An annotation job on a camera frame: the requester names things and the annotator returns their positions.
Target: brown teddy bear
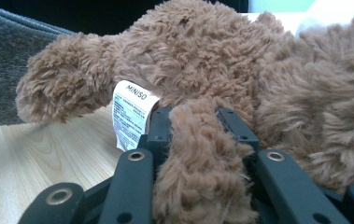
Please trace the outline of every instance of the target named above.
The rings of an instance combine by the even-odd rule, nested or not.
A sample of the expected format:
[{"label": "brown teddy bear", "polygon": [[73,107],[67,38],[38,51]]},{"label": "brown teddy bear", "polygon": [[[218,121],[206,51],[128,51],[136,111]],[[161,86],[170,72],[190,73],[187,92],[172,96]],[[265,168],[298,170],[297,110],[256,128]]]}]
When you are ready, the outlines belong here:
[{"label": "brown teddy bear", "polygon": [[17,87],[19,116],[91,113],[122,80],[173,107],[154,189],[158,223],[255,221],[241,162],[252,150],[224,131],[218,106],[321,186],[354,184],[354,20],[297,39],[270,13],[252,22],[221,4],[171,0],[120,35],[59,36],[30,59]]}]

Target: fabric tag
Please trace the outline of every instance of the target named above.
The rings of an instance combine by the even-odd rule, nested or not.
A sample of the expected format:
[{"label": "fabric tag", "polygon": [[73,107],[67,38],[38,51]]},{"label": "fabric tag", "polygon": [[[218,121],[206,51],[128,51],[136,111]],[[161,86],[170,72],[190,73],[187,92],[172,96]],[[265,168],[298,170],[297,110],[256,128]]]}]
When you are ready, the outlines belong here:
[{"label": "fabric tag", "polygon": [[148,118],[159,97],[133,82],[123,80],[113,92],[112,118],[117,148],[136,149],[141,134],[146,133]]}]

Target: plush toy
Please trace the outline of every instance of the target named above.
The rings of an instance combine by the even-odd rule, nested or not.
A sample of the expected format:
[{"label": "plush toy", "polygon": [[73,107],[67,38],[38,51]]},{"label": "plush toy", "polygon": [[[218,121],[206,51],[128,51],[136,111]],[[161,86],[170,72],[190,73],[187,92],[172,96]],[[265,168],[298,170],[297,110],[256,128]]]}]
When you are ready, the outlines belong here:
[{"label": "plush toy", "polygon": [[343,192],[354,183],[354,20],[297,39],[270,13],[252,22],[220,4],[171,0],[120,35],[58,37],[28,63],[19,116],[91,113],[122,80],[173,107],[153,196],[158,223],[255,221],[241,162],[252,150],[224,131],[218,106],[321,186]]}]

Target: teddy bear body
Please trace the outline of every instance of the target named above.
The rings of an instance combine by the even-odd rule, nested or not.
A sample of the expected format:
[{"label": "teddy bear body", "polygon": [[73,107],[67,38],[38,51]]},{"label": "teddy bear body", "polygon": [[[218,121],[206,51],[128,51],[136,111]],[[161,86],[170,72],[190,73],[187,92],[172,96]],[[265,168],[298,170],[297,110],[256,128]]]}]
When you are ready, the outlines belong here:
[{"label": "teddy bear body", "polygon": [[354,183],[354,22],[295,39],[270,13],[172,0],[120,35],[60,36],[28,64],[16,99],[25,121],[65,121],[108,105],[122,80],[172,106],[158,173],[159,223],[249,223],[241,160],[216,108],[233,109],[263,147],[289,152],[320,185]]}]

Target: metal rivet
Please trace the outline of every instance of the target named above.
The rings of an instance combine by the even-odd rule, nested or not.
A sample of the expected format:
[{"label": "metal rivet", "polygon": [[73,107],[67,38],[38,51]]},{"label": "metal rivet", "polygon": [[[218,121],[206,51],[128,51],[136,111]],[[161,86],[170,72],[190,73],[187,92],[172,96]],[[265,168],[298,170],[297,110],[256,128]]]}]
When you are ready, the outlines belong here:
[{"label": "metal rivet", "polygon": [[72,197],[71,189],[56,189],[51,194],[49,194],[46,199],[46,203],[49,205],[57,205],[68,201]]},{"label": "metal rivet", "polygon": [[278,152],[267,152],[266,156],[267,156],[267,158],[269,158],[272,161],[284,161],[285,160],[284,156]]},{"label": "metal rivet", "polygon": [[142,161],[145,158],[145,154],[142,152],[132,152],[128,155],[130,161]]}]

